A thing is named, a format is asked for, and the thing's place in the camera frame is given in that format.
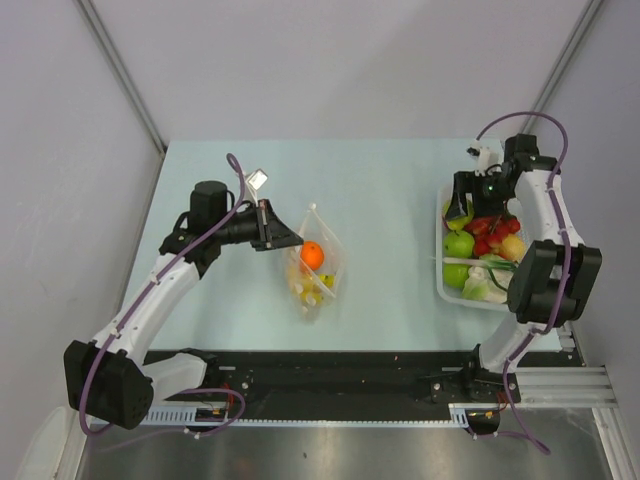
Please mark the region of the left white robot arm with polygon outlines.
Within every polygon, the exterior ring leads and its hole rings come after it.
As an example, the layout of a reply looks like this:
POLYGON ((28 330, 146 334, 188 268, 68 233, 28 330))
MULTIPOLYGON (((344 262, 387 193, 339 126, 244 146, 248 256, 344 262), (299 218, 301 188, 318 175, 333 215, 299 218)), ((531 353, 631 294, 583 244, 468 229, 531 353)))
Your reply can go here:
POLYGON ((73 341, 63 355, 70 406, 85 434, 94 417, 136 428, 154 402, 185 392, 207 400, 221 387, 211 359, 194 349, 146 364, 149 348, 181 299, 204 277, 226 245, 248 243, 256 251, 302 245, 267 199, 234 196, 219 181, 197 183, 187 211, 159 248, 137 296, 90 341, 73 341))

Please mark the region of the red strawberry bunch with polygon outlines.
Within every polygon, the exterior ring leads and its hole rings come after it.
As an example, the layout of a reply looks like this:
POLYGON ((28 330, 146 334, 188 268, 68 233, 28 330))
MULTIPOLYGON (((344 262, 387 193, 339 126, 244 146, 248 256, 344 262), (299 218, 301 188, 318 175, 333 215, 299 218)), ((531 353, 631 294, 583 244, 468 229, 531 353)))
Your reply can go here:
POLYGON ((509 235, 517 233, 521 230, 519 219, 513 215, 505 205, 502 213, 493 216, 476 216, 464 228, 475 239, 473 256, 480 258, 485 255, 499 255, 499 247, 503 239, 509 235))

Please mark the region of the clear zip top bag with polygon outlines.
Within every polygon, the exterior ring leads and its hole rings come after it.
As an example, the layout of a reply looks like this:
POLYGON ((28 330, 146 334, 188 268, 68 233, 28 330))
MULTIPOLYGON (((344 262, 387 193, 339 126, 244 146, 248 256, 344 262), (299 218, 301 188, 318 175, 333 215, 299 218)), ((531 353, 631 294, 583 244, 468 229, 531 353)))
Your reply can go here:
POLYGON ((302 319, 307 322, 313 322, 321 315, 323 310, 326 310, 339 297, 341 283, 346 269, 346 250, 342 242, 319 214, 315 203, 311 203, 309 205, 297 233, 303 238, 304 242, 314 241, 318 243, 324 250, 325 260, 321 268, 313 271, 300 261, 299 253, 302 246, 286 248, 285 253, 283 254, 283 261, 287 287, 286 273, 292 267, 297 267, 303 272, 308 271, 315 275, 328 274, 335 276, 335 297, 319 307, 303 307, 301 302, 290 292, 288 287, 289 293, 291 294, 294 304, 302 319))

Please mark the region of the yellow banana bunch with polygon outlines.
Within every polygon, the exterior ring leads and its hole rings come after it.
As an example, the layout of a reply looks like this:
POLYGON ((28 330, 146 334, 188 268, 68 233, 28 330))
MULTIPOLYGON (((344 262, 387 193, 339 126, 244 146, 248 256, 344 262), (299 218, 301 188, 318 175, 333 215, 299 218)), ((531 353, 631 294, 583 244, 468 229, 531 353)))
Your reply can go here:
POLYGON ((303 307, 319 307, 335 297, 334 275, 315 275, 292 267, 287 271, 286 279, 290 292, 303 307))

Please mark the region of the orange fruit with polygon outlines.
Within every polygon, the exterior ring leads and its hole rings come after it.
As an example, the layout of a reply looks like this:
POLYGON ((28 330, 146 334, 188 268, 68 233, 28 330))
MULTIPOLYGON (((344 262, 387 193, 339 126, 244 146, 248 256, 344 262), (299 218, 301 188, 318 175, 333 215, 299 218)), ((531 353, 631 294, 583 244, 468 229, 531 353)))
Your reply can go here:
POLYGON ((325 254, 322 247, 314 241, 305 241, 299 253, 300 261, 315 271, 324 264, 325 254))

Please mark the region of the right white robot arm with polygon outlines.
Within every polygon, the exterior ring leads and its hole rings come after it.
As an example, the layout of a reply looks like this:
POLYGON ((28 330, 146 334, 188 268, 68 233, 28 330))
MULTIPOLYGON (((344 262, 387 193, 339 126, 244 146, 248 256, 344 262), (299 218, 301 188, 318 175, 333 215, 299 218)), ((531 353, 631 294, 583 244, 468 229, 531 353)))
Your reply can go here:
POLYGON ((507 289, 507 317, 460 371, 431 385, 449 401, 489 403, 517 396, 516 367, 537 338, 580 318, 602 254, 573 226, 562 195, 562 161, 542 155, 535 136, 508 138, 501 160, 479 143, 467 151, 476 167, 455 173, 446 219, 470 210, 501 214, 517 200, 532 240, 507 289))

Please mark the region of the green pear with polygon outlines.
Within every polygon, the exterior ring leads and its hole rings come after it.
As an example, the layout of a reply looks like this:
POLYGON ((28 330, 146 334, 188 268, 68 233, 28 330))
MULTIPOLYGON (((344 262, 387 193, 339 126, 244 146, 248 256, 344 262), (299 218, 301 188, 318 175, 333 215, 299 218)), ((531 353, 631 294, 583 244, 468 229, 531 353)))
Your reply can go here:
POLYGON ((446 220, 445 214, 449 208, 450 201, 447 200, 442 209, 442 218, 443 223, 447 227, 449 231, 459 231, 464 229, 474 218, 475 211, 473 208, 473 204, 471 201, 467 201, 468 214, 466 216, 454 219, 454 220, 446 220))

